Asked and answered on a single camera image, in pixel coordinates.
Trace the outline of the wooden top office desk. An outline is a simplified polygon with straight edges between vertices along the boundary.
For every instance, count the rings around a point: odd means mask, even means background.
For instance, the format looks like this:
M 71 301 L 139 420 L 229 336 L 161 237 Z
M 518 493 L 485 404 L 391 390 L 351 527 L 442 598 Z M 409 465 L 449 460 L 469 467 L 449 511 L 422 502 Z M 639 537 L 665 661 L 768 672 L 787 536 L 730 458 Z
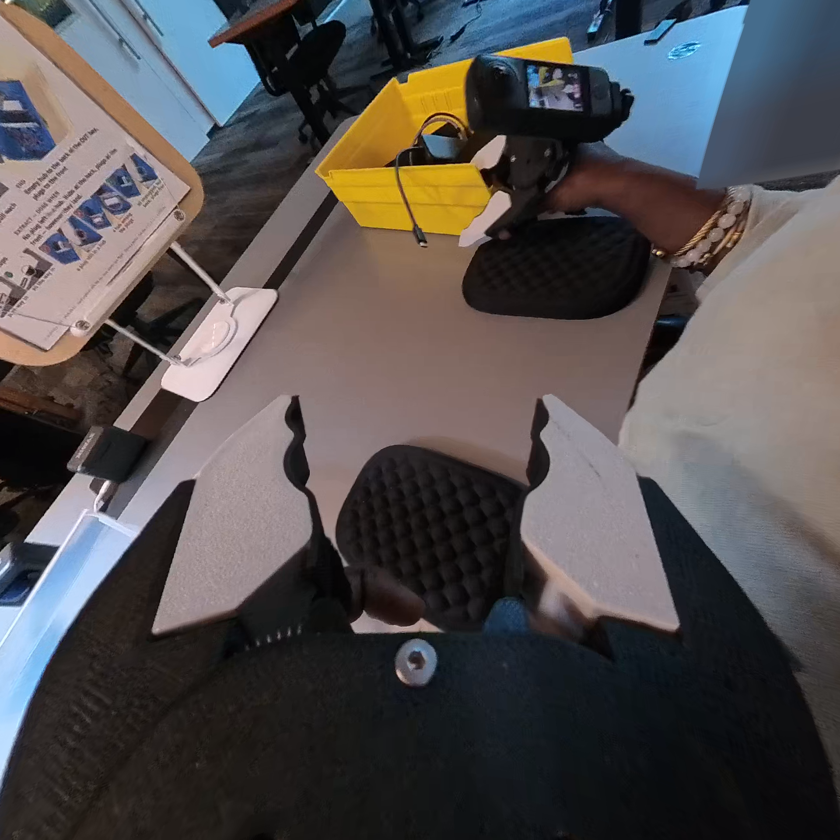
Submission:
M 273 98 L 290 94 L 291 57 L 301 45 L 293 10 L 299 1 L 223 2 L 226 23 L 207 41 L 211 48 L 243 46 L 263 88 Z

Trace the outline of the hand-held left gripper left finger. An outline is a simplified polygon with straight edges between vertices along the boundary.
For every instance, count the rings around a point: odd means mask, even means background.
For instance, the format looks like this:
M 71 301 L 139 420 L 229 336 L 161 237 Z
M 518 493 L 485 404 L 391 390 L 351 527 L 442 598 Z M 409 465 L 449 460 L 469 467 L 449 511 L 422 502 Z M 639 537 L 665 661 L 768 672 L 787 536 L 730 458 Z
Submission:
M 351 587 L 324 531 L 299 397 L 280 396 L 196 474 L 152 624 L 235 620 L 246 636 L 350 633 Z

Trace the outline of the black office chair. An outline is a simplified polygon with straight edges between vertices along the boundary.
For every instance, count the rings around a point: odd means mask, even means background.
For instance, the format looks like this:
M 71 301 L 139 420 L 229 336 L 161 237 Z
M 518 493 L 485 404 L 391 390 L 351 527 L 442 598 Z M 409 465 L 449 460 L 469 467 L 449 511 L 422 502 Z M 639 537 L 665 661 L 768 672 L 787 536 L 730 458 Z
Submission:
M 332 21 L 302 35 L 288 15 L 270 25 L 267 32 L 248 49 L 264 89 L 274 98 L 292 96 L 303 114 L 297 128 L 301 144 L 324 144 L 329 137 L 323 123 L 326 114 L 334 118 L 355 114 L 330 76 L 346 35 L 345 26 Z

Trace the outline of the person's right arm with bracelets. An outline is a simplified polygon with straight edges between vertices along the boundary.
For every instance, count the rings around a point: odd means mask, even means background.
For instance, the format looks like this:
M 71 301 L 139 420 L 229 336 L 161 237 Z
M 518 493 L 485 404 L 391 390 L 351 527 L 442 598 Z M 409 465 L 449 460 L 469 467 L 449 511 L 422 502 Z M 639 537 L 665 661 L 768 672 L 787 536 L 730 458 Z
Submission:
M 838 787 L 839 182 L 752 189 L 620 433 L 786 646 Z

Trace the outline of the grey upright panel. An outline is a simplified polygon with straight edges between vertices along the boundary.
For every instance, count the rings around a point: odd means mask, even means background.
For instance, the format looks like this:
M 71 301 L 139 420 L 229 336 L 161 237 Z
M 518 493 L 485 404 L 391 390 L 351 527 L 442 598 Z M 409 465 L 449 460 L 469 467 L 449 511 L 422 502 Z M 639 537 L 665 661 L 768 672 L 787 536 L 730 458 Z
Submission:
M 837 172 L 839 2 L 750 2 L 698 183 Z

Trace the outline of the person's left hand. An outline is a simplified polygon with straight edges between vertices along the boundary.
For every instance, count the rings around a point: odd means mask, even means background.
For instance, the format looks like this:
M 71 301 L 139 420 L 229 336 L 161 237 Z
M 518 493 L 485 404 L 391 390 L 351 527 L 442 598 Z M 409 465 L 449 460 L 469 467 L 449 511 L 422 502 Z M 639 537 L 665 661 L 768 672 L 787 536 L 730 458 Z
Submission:
M 345 568 L 351 591 L 349 620 L 362 615 L 397 627 L 409 627 L 424 618 L 424 600 L 377 566 Z

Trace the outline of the black power adapter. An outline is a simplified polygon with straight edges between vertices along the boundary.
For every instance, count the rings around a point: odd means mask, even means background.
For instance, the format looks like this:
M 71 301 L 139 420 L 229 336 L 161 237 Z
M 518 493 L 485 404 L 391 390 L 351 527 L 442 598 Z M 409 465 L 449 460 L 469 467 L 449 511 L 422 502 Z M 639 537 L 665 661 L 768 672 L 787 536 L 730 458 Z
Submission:
M 91 426 L 66 468 L 73 474 L 123 482 L 132 475 L 149 443 L 130 430 Z

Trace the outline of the person's right hand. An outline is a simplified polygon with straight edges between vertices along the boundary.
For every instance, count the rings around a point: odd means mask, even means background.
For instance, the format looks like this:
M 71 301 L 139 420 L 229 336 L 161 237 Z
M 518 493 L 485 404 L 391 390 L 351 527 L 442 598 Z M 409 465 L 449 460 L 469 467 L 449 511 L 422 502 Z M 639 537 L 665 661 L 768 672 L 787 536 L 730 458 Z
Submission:
M 603 142 L 582 143 L 543 206 L 554 213 L 614 214 L 673 255 L 718 211 L 726 191 L 701 189 L 693 177 L 627 158 Z

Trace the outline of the white metal display stand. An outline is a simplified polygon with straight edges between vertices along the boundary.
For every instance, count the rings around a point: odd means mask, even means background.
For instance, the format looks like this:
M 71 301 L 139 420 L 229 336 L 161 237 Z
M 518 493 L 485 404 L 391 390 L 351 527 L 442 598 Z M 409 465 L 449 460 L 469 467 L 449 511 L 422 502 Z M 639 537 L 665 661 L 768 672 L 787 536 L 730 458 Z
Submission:
M 117 324 L 114 318 L 105 318 L 103 324 L 165 365 L 162 390 L 192 403 L 202 403 L 217 391 L 231 372 L 276 306 L 279 294 L 276 289 L 264 287 L 224 290 L 178 242 L 172 241 L 168 252 L 201 280 L 214 298 L 213 306 L 181 349 L 175 353 L 163 352 L 138 333 Z

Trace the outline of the white side desk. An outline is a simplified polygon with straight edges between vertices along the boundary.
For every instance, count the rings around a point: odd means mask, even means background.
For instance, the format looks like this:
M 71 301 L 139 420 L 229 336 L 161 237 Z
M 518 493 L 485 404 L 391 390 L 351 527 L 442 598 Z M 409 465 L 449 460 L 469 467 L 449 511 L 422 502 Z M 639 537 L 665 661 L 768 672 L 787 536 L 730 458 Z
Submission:
M 637 35 L 575 52 L 576 62 L 605 69 L 635 97 L 606 144 L 698 177 L 748 10 L 737 5 L 689 18 L 652 45 Z

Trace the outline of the wooden instruction board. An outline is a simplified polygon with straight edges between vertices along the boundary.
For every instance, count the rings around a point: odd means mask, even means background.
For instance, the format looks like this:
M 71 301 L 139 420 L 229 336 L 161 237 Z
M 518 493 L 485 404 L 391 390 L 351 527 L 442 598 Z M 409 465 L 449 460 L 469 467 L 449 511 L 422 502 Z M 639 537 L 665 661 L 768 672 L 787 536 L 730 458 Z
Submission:
M 47 24 L 2 2 L 2 362 L 78 354 L 202 208 L 191 164 Z

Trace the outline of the yellow plastic bin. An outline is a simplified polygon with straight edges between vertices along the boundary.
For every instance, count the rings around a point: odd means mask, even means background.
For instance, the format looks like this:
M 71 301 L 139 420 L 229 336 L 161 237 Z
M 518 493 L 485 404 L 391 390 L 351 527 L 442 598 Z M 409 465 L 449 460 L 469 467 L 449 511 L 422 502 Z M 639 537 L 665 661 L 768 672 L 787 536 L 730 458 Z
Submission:
M 444 113 L 467 122 L 466 76 L 473 59 L 388 81 L 316 173 L 360 226 L 459 236 L 485 208 L 491 191 L 485 176 L 464 163 L 411 165 L 403 151 L 424 121 Z

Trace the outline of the black quilted wrist pad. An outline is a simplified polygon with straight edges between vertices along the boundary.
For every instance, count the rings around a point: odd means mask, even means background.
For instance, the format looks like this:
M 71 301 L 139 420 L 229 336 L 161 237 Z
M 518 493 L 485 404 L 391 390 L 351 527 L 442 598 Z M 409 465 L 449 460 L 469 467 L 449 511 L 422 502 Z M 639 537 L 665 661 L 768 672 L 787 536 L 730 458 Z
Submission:
M 394 445 L 362 467 L 335 525 L 349 566 L 383 569 L 446 632 L 481 628 L 505 593 L 515 513 L 525 487 L 432 449 Z
M 648 240 L 618 217 L 538 220 L 478 247 L 463 297 L 503 317 L 602 319 L 637 298 L 650 256 Z

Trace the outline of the white plastic box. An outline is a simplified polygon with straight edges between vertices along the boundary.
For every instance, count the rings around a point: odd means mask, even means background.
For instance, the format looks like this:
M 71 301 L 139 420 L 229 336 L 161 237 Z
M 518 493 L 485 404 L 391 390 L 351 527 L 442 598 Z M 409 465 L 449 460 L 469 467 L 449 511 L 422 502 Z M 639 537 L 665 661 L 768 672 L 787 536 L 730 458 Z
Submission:
M 18 726 L 51 656 L 140 529 L 84 511 L 2 635 L 2 729 Z

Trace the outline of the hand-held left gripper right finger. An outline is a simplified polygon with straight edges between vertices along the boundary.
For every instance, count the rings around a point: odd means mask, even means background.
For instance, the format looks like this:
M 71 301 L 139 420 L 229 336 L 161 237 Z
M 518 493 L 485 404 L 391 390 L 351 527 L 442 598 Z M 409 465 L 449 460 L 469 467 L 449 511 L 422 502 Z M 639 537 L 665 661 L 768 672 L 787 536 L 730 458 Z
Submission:
M 602 620 L 680 623 L 638 477 L 600 430 L 539 399 L 519 523 L 526 600 L 541 632 L 582 640 Z

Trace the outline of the printed instruction sheet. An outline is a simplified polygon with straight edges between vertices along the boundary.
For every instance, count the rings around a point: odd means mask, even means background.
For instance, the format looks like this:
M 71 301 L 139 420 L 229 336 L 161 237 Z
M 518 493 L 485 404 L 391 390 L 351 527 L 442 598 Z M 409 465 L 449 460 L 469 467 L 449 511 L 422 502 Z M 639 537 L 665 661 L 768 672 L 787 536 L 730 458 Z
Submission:
M 1 39 L 2 330 L 46 352 L 129 286 L 190 186 L 6 19 Z

